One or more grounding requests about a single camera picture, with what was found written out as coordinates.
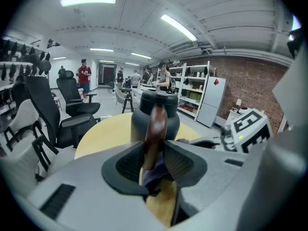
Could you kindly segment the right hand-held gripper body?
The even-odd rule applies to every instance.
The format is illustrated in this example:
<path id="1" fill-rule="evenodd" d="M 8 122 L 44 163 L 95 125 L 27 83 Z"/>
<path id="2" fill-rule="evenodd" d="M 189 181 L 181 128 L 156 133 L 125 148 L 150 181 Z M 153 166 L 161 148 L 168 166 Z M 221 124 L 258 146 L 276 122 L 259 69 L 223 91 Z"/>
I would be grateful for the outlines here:
<path id="1" fill-rule="evenodd" d="M 273 136 L 268 117 L 250 109 L 221 128 L 220 139 L 225 151 L 247 154 L 256 144 Z"/>

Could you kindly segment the ceiling air conditioner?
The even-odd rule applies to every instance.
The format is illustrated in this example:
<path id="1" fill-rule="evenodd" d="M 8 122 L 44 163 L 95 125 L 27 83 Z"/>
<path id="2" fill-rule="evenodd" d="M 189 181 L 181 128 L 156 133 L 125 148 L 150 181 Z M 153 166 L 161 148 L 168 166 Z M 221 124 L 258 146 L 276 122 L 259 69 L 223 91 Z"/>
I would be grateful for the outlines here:
<path id="1" fill-rule="evenodd" d="M 195 50 L 197 49 L 197 46 L 193 42 L 184 42 L 177 45 L 174 45 L 169 48 L 169 50 L 173 54 L 179 54 L 185 51 Z"/>

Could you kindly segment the small white nightstand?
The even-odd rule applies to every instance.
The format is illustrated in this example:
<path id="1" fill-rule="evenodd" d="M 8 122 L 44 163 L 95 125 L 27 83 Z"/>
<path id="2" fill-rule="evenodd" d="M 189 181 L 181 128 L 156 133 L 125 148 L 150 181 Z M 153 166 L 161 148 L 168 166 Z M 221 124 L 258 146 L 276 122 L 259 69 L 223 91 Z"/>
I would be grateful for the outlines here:
<path id="1" fill-rule="evenodd" d="M 229 112 L 229 116 L 227 118 L 227 121 L 226 123 L 231 123 L 233 122 L 234 120 L 236 120 L 238 117 L 240 116 L 243 116 L 245 115 L 246 113 L 249 113 L 250 112 L 250 108 L 246 108 L 246 107 L 243 107 L 239 110 L 230 110 Z"/>

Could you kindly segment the white table with line drawing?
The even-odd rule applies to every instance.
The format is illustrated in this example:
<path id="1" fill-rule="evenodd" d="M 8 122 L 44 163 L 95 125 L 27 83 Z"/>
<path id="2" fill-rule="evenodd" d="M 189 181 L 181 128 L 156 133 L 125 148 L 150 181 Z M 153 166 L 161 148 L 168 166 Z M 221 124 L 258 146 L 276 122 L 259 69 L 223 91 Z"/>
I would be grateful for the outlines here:
<path id="1" fill-rule="evenodd" d="M 145 87 L 145 86 L 141 86 L 139 88 L 132 88 L 132 101 L 133 101 L 133 103 L 140 105 L 141 96 L 142 96 L 142 93 L 145 90 L 156 91 L 156 88 L 150 88 L 150 87 Z"/>

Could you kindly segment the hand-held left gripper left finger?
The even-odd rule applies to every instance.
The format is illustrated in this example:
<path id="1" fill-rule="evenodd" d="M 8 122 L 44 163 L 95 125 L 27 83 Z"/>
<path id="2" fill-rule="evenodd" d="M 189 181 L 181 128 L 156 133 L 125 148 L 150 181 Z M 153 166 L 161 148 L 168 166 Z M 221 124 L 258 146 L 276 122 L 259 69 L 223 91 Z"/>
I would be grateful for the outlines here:
<path id="1" fill-rule="evenodd" d="M 140 196 L 114 191 L 103 179 L 101 168 L 110 157 L 123 152 L 122 145 L 80 157 L 46 178 L 27 200 L 40 209 L 61 184 L 75 189 L 56 222 L 75 231 L 165 231 Z"/>

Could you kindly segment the grey shell chair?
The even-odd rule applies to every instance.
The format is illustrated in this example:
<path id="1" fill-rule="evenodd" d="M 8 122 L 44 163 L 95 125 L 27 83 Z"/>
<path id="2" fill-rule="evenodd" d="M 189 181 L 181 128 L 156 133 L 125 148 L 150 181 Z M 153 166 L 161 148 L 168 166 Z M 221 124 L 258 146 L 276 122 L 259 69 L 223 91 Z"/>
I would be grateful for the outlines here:
<path id="1" fill-rule="evenodd" d="M 43 134 L 43 131 L 39 114 L 33 106 L 32 101 L 27 99 L 21 102 L 16 116 L 3 132 L 6 145 L 10 152 L 13 151 L 13 146 L 26 136 L 29 136 L 30 133 L 37 139 Z"/>
<path id="2" fill-rule="evenodd" d="M 0 172 L 11 182 L 31 187 L 73 161 L 75 154 L 76 148 L 56 148 L 45 135 L 27 137 L 0 158 Z"/>
<path id="3" fill-rule="evenodd" d="M 126 109 L 129 109 L 131 112 L 134 112 L 131 92 L 124 93 L 118 87 L 115 87 L 115 95 L 116 95 L 116 103 L 122 105 L 122 113 L 124 113 Z"/>

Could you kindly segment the black office chair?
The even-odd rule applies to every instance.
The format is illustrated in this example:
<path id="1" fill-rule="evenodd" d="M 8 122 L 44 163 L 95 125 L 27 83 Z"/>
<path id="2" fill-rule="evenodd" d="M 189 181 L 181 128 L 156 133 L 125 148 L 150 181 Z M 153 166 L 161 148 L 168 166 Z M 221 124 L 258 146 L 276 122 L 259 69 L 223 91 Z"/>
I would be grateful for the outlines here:
<path id="1" fill-rule="evenodd" d="M 100 108 L 99 103 L 85 103 L 81 98 L 77 81 L 74 78 L 74 73 L 70 70 L 65 70 L 60 77 L 57 78 L 56 83 L 64 97 L 66 103 L 66 113 L 69 116 L 78 116 L 83 114 L 94 115 Z"/>
<path id="2" fill-rule="evenodd" d="M 77 148 L 82 137 L 97 124 L 92 114 L 61 120 L 47 78 L 27 76 L 25 86 L 32 104 L 46 124 L 49 141 L 54 147 L 63 149 L 73 145 Z"/>

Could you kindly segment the white shelving unit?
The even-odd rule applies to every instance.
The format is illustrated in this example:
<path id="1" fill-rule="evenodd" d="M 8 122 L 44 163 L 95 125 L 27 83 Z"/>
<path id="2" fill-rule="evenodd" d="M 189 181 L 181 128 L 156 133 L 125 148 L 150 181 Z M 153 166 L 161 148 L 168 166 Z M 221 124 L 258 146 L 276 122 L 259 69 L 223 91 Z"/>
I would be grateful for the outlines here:
<path id="1" fill-rule="evenodd" d="M 192 117 L 194 121 L 199 115 L 209 77 L 215 75 L 216 69 L 210 61 L 199 65 L 173 66 L 170 69 L 176 81 L 175 94 L 178 96 L 178 110 Z"/>

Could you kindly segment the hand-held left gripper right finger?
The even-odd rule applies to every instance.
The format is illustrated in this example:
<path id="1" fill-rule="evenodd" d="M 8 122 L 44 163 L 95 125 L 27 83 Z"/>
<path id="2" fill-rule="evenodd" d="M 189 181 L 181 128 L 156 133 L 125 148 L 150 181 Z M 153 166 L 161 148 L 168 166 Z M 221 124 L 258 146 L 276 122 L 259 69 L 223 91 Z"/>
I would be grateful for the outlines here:
<path id="1" fill-rule="evenodd" d="M 248 154 L 165 142 L 165 164 L 177 185 L 174 227 L 237 227 L 265 143 Z"/>

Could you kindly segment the round wooden table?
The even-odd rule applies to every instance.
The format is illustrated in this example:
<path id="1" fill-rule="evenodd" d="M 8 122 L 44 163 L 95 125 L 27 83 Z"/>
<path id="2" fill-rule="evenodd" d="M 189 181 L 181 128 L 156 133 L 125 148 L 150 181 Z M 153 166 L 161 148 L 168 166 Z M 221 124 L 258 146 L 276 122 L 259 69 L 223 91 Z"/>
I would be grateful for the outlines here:
<path id="1" fill-rule="evenodd" d="M 132 113 L 107 117 L 93 126 L 81 139 L 75 159 L 130 143 Z M 176 208 L 177 186 L 173 181 L 163 180 L 161 192 L 147 197 L 146 206 L 166 227 L 171 227 Z"/>

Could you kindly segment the dark blue cloth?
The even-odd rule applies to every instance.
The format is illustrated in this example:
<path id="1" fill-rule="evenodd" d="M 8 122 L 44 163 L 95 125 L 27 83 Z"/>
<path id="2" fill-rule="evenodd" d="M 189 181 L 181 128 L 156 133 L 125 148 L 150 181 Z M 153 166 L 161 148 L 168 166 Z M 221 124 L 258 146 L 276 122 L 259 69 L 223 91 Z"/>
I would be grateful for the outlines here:
<path id="1" fill-rule="evenodd" d="M 157 195 L 157 188 L 163 180 L 174 181 L 180 187 L 188 186 L 189 172 L 194 162 L 181 147 L 166 145 L 165 140 L 146 140 L 142 166 L 142 186 L 150 195 Z"/>

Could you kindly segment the white refrigerator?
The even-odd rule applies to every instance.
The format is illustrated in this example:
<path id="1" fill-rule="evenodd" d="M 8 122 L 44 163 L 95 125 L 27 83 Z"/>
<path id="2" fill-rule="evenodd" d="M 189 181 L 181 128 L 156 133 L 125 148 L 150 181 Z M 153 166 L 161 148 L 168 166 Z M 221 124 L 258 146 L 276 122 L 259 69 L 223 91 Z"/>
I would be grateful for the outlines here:
<path id="1" fill-rule="evenodd" d="M 221 108 L 226 86 L 226 79 L 224 78 L 208 78 L 205 94 L 196 121 L 209 128 L 213 126 Z"/>

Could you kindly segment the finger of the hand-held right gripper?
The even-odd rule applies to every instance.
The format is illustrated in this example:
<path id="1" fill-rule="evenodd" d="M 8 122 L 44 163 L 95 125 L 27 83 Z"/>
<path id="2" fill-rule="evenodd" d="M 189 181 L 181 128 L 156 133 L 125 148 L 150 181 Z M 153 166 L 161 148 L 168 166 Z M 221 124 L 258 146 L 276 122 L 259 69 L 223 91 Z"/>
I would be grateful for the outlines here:
<path id="1" fill-rule="evenodd" d="M 189 144 L 216 151 L 223 150 L 223 147 L 221 146 L 221 140 L 219 138 L 199 138 L 190 141 Z"/>

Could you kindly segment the black kettle with wooden handle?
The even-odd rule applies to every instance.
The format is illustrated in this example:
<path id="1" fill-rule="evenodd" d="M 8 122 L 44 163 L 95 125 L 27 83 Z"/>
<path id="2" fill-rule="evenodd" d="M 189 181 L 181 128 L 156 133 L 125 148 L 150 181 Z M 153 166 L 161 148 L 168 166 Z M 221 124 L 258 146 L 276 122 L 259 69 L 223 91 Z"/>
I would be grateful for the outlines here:
<path id="1" fill-rule="evenodd" d="M 166 140 L 175 140 L 180 128 L 178 97 L 166 91 L 145 90 L 131 116 L 130 140 L 144 141 L 144 170 L 152 170 Z"/>

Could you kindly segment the wall rack of black headsets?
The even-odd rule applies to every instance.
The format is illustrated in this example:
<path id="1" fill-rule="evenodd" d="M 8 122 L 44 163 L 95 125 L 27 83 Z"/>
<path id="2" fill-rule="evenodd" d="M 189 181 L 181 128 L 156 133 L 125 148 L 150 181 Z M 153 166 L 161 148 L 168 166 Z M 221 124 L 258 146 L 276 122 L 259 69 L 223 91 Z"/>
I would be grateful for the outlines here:
<path id="1" fill-rule="evenodd" d="M 49 77 L 50 53 L 21 41 L 0 38 L 0 86 L 11 85 L 18 76 Z"/>

